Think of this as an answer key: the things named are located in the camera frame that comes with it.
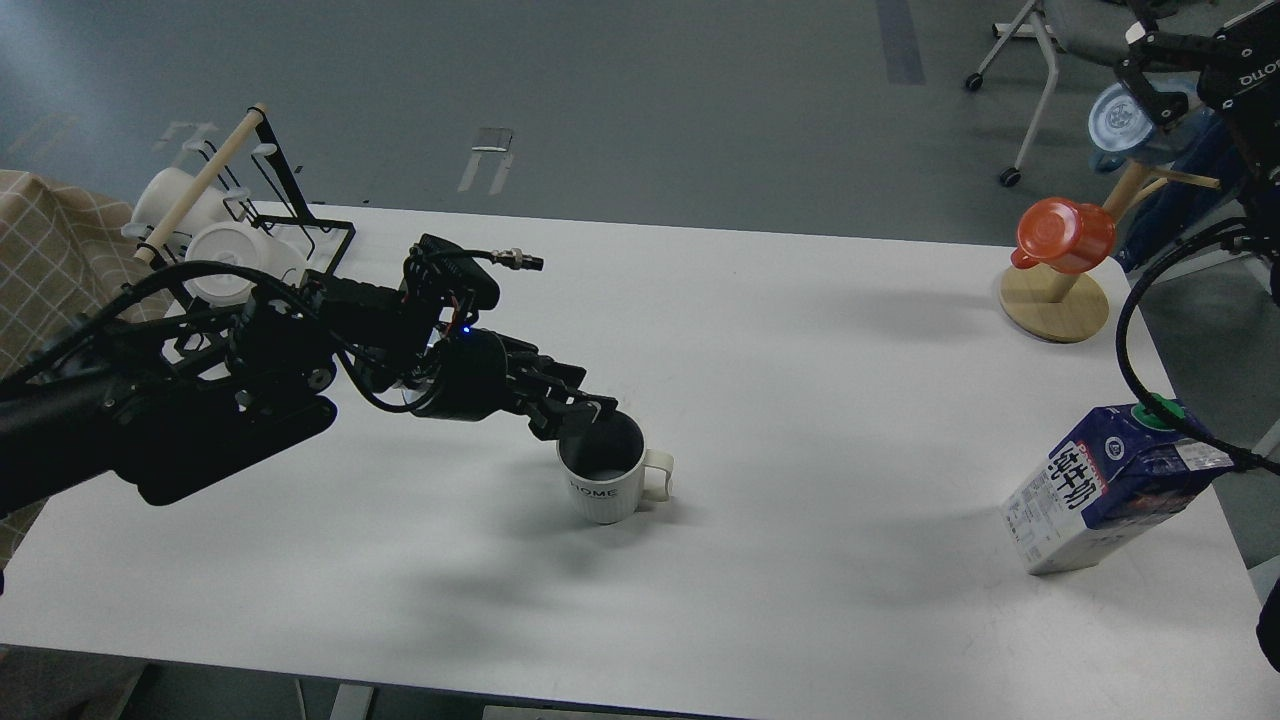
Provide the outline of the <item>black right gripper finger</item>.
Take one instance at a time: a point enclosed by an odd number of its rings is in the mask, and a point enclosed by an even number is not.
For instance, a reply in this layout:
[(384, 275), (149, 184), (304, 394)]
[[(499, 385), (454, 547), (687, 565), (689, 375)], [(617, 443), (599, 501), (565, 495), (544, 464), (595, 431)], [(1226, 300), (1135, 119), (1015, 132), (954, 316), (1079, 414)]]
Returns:
[(1203, 111), (1192, 72), (1203, 70), (1216, 35), (1174, 33), (1147, 26), (1125, 29), (1126, 55), (1115, 67), (1121, 87), (1162, 131)]

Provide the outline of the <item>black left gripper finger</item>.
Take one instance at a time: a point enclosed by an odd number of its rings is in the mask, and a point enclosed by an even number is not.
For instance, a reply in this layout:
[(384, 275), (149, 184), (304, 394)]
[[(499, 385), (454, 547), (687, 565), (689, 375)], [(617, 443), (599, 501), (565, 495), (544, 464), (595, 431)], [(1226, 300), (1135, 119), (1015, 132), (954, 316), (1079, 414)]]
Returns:
[(539, 441), (581, 436), (602, 416), (609, 418), (617, 407), (614, 397), (577, 389), (548, 389), (525, 396), (527, 428)]
[(525, 401), (579, 401), (586, 370), (558, 363), (550, 356), (530, 352), (520, 355), (520, 397)]

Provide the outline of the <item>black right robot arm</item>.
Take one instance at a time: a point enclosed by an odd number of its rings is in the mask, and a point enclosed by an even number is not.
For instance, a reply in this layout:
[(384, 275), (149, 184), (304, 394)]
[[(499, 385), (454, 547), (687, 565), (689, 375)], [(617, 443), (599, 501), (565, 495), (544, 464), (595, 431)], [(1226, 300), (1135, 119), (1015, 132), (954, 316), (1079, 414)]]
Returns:
[(1229, 443), (1175, 416), (1142, 383), (1130, 363), (1129, 327), (1142, 299), (1165, 273), (1210, 247), (1267, 259), (1272, 266), (1268, 292), (1277, 296), (1277, 209), (1265, 206), (1277, 192), (1277, 3), (1262, 1), (1211, 35), (1162, 31), (1146, 1), (1132, 1), (1129, 6), (1135, 24), (1126, 37), (1126, 55), (1114, 67), (1121, 87), (1152, 120), (1165, 127), (1181, 119), (1189, 102), (1180, 94), (1156, 90), (1147, 77), (1149, 64), (1198, 72), (1198, 99), (1224, 123), (1242, 156), (1244, 173), (1236, 196), (1242, 215), (1178, 241), (1130, 290), (1115, 331), (1117, 366), (1133, 396), (1160, 421), (1225, 454), (1234, 471), (1266, 470), (1276, 475), (1277, 462), (1267, 452)]

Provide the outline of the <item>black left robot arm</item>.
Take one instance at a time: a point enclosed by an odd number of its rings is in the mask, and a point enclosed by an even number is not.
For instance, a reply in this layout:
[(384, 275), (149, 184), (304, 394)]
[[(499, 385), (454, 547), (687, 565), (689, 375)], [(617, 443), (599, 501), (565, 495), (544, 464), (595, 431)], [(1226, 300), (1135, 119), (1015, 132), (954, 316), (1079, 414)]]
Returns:
[(425, 234), (394, 288), (215, 261), (127, 286), (3, 379), (3, 514), (105, 473), (174, 503), (326, 430), (339, 372), (384, 413), (509, 413), (539, 439), (613, 416), (614, 398), (581, 389), (582, 368), (477, 327), (500, 297), (481, 261), (543, 266)]

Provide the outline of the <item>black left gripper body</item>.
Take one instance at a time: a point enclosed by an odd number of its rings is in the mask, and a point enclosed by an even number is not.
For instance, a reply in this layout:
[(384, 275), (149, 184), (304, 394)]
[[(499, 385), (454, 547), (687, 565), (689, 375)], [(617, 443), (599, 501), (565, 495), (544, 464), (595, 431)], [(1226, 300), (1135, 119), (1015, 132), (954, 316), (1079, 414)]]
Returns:
[(480, 421), (498, 411), (524, 415), (518, 372), (538, 355), (536, 345), (488, 329), (445, 337), (428, 355), (428, 378), (413, 389), (410, 414), (452, 421)]

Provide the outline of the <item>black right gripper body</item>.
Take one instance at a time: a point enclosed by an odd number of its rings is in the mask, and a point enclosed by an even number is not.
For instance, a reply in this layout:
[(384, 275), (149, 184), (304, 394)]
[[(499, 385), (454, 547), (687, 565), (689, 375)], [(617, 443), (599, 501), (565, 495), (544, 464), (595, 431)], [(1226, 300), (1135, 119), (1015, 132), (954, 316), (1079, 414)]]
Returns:
[(1277, 179), (1279, 12), (1249, 10), (1212, 33), (1199, 99), (1228, 127), (1258, 181)]

